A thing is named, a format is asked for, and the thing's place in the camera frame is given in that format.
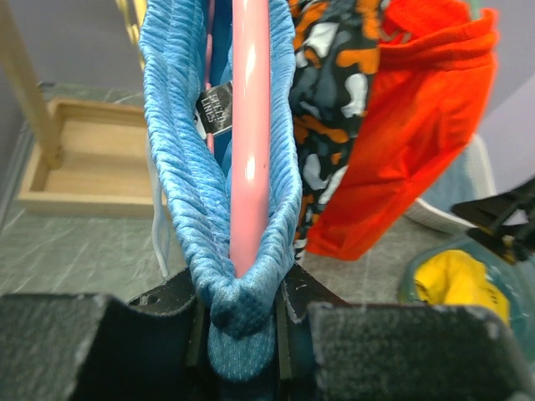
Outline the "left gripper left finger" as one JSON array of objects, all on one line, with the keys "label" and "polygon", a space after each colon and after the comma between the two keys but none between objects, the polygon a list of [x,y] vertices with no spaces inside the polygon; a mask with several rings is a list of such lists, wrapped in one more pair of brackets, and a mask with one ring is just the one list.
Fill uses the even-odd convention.
[{"label": "left gripper left finger", "polygon": [[207,400],[187,363],[188,271],[125,303],[105,293],[1,297],[3,400]]}]

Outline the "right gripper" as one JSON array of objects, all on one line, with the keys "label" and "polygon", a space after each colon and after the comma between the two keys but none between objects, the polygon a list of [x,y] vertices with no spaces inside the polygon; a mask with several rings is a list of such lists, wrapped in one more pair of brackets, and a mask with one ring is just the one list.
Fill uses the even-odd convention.
[{"label": "right gripper", "polygon": [[509,264],[534,254],[534,179],[507,192],[457,203],[452,213],[474,225],[466,234]]}]

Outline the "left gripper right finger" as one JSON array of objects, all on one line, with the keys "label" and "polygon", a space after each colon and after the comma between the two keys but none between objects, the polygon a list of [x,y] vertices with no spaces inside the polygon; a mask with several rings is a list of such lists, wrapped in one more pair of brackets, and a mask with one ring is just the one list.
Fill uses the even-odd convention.
[{"label": "left gripper right finger", "polygon": [[302,267],[276,297],[280,400],[528,400],[512,332],[482,307],[349,304]]}]

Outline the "pink plastic hanger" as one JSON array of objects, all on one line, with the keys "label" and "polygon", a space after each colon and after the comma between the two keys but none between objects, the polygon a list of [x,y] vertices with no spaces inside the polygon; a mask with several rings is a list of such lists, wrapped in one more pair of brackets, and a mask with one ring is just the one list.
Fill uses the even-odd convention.
[{"label": "pink plastic hanger", "polygon": [[244,277],[268,224],[271,71],[268,1],[232,3],[230,259]]}]

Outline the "light blue shorts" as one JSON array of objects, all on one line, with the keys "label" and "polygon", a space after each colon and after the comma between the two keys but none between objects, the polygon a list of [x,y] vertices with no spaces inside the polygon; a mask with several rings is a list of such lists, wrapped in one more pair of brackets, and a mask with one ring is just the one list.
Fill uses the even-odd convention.
[{"label": "light blue shorts", "polygon": [[[278,288],[293,265],[301,179],[288,103],[284,1],[151,1],[140,34],[151,158],[198,300],[209,313],[206,400],[272,400]],[[232,82],[224,172],[194,123],[207,72]]]}]

